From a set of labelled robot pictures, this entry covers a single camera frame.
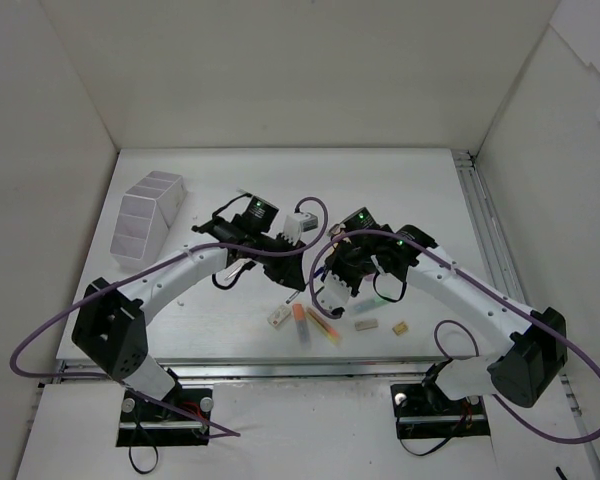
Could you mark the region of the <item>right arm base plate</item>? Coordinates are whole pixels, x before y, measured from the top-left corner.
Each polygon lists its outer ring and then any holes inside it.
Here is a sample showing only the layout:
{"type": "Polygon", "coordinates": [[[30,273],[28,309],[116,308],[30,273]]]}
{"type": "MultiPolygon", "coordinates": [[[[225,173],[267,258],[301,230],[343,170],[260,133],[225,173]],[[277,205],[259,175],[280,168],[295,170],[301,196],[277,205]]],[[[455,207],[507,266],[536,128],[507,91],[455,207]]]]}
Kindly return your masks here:
{"type": "Polygon", "coordinates": [[[444,440],[490,436],[481,399],[449,400],[420,383],[391,384],[396,435],[399,440],[444,440]]]}

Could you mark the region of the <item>black handled scissors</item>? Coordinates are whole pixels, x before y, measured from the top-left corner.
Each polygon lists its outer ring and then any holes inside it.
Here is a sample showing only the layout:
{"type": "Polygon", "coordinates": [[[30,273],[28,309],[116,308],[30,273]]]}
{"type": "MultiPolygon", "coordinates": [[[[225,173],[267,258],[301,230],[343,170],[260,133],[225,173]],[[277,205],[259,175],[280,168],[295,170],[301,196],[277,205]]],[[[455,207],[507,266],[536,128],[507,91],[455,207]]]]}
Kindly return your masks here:
{"type": "Polygon", "coordinates": [[[243,259],[235,267],[233,267],[229,273],[224,277],[223,282],[231,282],[243,269],[252,267],[254,263],[251,260],[243,259]]]}

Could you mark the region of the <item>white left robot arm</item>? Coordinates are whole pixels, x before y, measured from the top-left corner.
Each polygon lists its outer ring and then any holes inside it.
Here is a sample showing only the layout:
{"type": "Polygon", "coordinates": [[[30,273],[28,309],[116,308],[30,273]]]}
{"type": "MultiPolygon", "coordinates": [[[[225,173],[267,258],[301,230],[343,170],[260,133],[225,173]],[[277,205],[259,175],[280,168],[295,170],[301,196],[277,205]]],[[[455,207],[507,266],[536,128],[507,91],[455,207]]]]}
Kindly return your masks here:
{"type": "Polygon", "coordinates": [[[317,220],[295,211],[269,237],[276,215],[275,207],[254,198],[230,221],[215,216],[195,227],[190,242],[165,258],[167,267],[122,287],[93,281],[85,295],[100,297],[79,309],[73,343],[111,379],[145,395],[144,408],[155,418],[171,418],[180,406],[181,385],[150,356],[147,326],[176,297],[242,258],[261,264],[273,282],[301,289],[302,255],[296,252],[304,246],[301,223],[307,220],[314,229],[317,220]]]}

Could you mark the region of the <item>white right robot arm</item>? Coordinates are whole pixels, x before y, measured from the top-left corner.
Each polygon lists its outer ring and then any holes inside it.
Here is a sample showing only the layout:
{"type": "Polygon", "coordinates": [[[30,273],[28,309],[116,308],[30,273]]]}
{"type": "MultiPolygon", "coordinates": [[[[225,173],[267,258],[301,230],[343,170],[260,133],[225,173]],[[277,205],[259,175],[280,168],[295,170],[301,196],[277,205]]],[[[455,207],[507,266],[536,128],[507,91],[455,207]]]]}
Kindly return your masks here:
{"type": "Polygon", "coordinates": [[[539,312],[508,299],[472,274],[462,274],[443,248],[413,225],[392,231],[360,208],[339,224],[344,238],[325,260],[317,305],[339,318],[358,295],[364,277],[388,275],[444,304],[468,321],[492,345],[491,355],[446,360],[426,373],[425,405],[444,412],[457,400],[497,394],[532,407],[567,360],[566,348],[543,331],[566,332],[564,317],[553,308],[539,312]]]}

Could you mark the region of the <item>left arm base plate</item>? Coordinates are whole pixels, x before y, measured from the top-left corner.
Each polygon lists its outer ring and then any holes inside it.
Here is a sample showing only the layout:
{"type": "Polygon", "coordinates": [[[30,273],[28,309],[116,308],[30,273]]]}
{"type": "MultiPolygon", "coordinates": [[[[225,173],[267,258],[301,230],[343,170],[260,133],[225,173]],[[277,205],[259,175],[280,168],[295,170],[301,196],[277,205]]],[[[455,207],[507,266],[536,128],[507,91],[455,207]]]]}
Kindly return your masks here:
{"type": "Polygon", "coordinates": [[[207,446],[208,434],[198,420],[124,393],[116,447],[207,446]]]}

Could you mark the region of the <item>blue gel pen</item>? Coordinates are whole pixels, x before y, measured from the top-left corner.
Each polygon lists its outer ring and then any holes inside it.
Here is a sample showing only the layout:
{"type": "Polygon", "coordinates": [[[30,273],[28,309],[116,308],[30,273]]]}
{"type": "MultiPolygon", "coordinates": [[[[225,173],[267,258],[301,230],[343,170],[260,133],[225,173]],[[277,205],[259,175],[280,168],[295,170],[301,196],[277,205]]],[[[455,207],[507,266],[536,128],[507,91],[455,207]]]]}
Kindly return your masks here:
{"type": "Polygon", "coordinates": [[[295,298],[297,298],[302,292],[301,291],[295,291],[293,294],[291,294],[286,300],[285,303],[286,304],[290,304],[295,298]]]}

